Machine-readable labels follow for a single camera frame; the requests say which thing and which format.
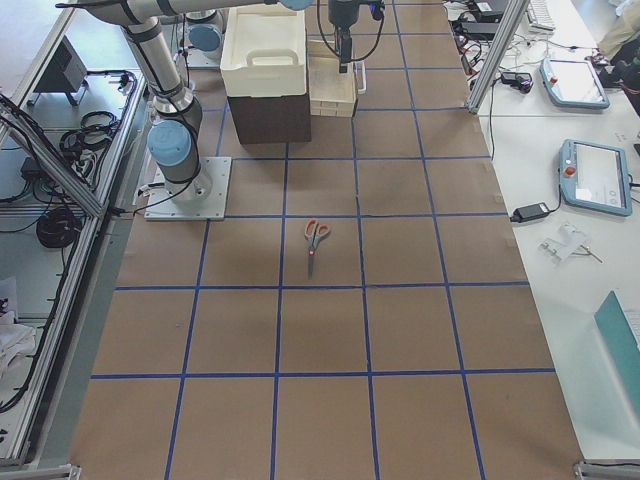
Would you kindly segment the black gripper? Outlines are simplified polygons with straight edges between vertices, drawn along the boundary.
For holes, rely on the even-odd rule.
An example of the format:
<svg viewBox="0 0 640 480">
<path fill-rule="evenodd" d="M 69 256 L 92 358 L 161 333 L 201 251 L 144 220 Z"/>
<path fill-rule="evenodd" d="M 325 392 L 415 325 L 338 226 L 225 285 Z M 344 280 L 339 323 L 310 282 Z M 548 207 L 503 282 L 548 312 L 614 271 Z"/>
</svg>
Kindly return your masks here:
<svg viewBox="0 0 640 480">
<path fill-rule="evenodd" d="M 339 73 L 346 72 L 346 63 L 352 58 L 352 38 L 349 29 L 359 18 L 361 6 L 367 6 L 372 18 L 381 21 L 384 17 L 385 4 L 383 1 L 374 0 L 329 0 L 328 18 L 329 22 L 337 29 L 337 55 L 339 60 Z"/>
</svg>

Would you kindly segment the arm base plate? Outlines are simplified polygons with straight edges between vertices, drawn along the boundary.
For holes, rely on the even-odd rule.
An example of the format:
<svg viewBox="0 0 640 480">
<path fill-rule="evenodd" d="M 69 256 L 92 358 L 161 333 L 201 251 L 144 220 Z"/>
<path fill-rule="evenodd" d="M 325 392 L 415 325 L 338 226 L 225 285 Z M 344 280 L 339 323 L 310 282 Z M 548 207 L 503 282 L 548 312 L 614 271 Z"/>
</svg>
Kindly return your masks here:
<svg viewBox="0 0 640 480">
<path fill-rule="evenodd" d="M 187 61 L 190 68 L 218 70 L 220 68 L 221 57 L 221 47 L 214 51 L 203 51 L 196 48 L 189 48 Z"/>
<path fill-rule="evenodd" d="M 231 175 L 231 157 L 201 157 L 199 176 L 180 195 L 180 188 L 169 183 L 164 184 L 164 175 L 155 167 L 154 182 L 164 185 L 150 191 L 149 203 L 152 206 L 144 210 L 144 217 L 150 221 L 199 221 L 223 220 L 228 197 Z"/>
</svg>

